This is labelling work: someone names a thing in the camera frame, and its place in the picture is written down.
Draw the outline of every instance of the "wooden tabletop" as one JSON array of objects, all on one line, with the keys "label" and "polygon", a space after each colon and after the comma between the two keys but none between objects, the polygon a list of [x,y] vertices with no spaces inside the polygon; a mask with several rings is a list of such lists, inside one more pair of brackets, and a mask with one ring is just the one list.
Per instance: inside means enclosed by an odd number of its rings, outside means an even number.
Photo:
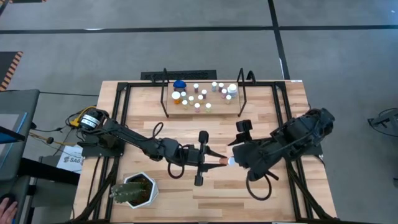
[{"label": "wooden tabletop", "polygon": [[[105,81],[102,84],[98,99],[98,108],[111,114],[120,81]],[[289,103],[294,117],[308,110],[307,97],[303,83],[286,81]],[[252,137],[264,138],[278,128],[274,100],[270,87],[247,87],[247,104],[242,116],[236,115],[184,115],[166,118],[160,105],[159,87],[134,87],[131,91],[126,124],[134,131],[150,136],[152,129],[159,122],[164,128],[158,137],[175,138],[181,144],[198,143],[198,133],[208,131],[208,145],[212,150],[232,156],[231,147],[227,144],[234,140],[237,133],[235,122],[243,119],[252,121]],[[284,113],[282,94],[279,100]],[[119,105],[118,120],[121,116],[122,103]],[[207,161],[215,158],[206,157]],[[323,165],[313,156],[303,156],[303,168],[309,191],[318,203],[332,216],[336,215],[331,193]],[[86,207],[90,182],[96,158],[85,159],[81,172],[74,209],[76,215]],[[97,191],[102,159],[99,162],[93,193]],[[181,179],[174,180],[167,174],[165,160],[154,162],[147,158],[140,149],[126,145],[125,153],[120,160],[118,183],[132,174],[144,171],[154,178],[159,188],[159,195],[148,207],[131,209],[126,203],[114,203],[111,222],[270,222],[294,221],[294,211],[290,196],[289,183],[282,160],[272,167],[271,171],[279,176],[279,181],[271,179],[272,196],[265,202],[254,200],[245,186],[247,171],[238,166],[222,167],[203,174],[203,186],[193,184],[195,167],[186,167]],[[172,172],[178,174],[180,167],[172,166]],[[258,196],[267,194],[265,180],[251,183],[253,192]],[[302,194],[298,190],[302,216],[305,210]],[[101,203],[100,218],[104,217],[106,196]]]}]

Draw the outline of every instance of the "succulent plant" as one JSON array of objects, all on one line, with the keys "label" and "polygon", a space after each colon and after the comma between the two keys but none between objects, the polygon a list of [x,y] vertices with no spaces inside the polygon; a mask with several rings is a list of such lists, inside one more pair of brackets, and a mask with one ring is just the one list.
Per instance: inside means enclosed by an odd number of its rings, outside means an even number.
[{"label": "succulent plant", "polygon": [[129,182],[126,184],[116,184],[111,188],[111,195],[117,203],[130,202],[139,199],[146,192],[146,183]]}]

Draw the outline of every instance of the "white hexagonal pot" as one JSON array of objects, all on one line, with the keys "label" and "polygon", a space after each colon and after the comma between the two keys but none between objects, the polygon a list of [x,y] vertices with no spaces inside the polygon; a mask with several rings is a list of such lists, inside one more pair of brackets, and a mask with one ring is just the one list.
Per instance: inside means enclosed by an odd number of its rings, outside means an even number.
[{"label": "white hexagonal pot", "polygon": [[144,205],[150,205],[150,204],[155,200],[156,196],[159,194],[159,190],[158,190],[158,188],[157,188],[157,185],[156,185],[155,180],[152,179],[152,178],[150,178],[145,172],[139,172],[139,173],[137,173],[137,174],[134,174],[134,175],[131,175],[131,176],[129,176],[129,177],[126,177],[126,178],[124,179],[124,183],[125,183],[125,184],[128,183],[129,180],[130,180],[131,178],[134,178],[134,177],[136,177],[136,176],[138,176],[138,175],[143,175],[145,178],[147,178],[149,181],[152,182],[152,190],[151,190],[151,192],[150,192],[150,197],[149,197],[149,200],[148,200],[147,202],[144,202],[144,203],[139,204],[139,205],[136,205],[136,206],[133,206],[133,205],[130,204],[129,202],[126,202],[128,205],[130,205],[130,207],[131,207],[132,209],[139,208],[139,207],[144,206]]}]

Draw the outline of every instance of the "gray floor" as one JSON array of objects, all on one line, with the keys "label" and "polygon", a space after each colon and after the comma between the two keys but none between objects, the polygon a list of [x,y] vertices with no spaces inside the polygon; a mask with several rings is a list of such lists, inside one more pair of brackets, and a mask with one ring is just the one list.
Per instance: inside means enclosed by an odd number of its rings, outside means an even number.
[{"label": "gray floor", "polygon": [[[387,0],[274,0],[280,26],[398,24],[398,3]],[[269,26],[266,0],[49,0],[10,4],[0,29]],[[322,146],[333,200],[343,220],[396,223],[398,139],[373,131],[366,119],[396,107],[398,30],[283,31],[291,79],[304,81],[313,107],[336,117]],[[272,31],[141,34],[0,35],[0,51],[23,51],[12,89],[98,94],[102,80],[135,80],[140,72],[238,69],[281,79]],[[95,97],[41,95],[35,122],[63,124]],[[54,135],[63,139],[66,133]],[[25,156],[54,149],[29,141]],[[36,223],[64,221],[70,208],[44,210]]]}]

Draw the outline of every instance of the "wooden shelf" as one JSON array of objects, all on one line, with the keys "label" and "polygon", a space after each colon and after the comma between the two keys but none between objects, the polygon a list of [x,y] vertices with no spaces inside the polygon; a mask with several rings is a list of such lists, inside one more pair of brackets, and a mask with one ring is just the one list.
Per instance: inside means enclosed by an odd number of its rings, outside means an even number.
[{"label": "wooden shelf", "polygon": [[[235,98],[232,98],[230,104],[225,103],[225,99],[221,98],[221,93],[217,91],[213,92],[211,90],[211,82],[199,82],[199,92],[195,93],[193,90],[193,84],[186,82],[187,84],[187,99],[189,96],[193,96],[195,98],[195,103],[199,103],[198,95],[202,90],[207,90],[206,99],[203,100],[203,104],[200,105],[200,112],[195,112],[195,107],[193,105],[189,105],[188,102],[188,109],[184,109],[182,103],[174,104],[174,100],[172,98],[172,93],[174,92],[172,82],[169,83],[167,88],[167,103],[166,103],[166,110],[167,114],[169,115],[181,115],[181,114],[239,114],[241,111],[241,104],[239,100],[239,88],[238,93]],[[227,82],[224,83],[224,87],[227,88],[230,84],[235,84],[238,86],[236,82]],[[211,112],[206,112],[206,103],[211,103]]]}]

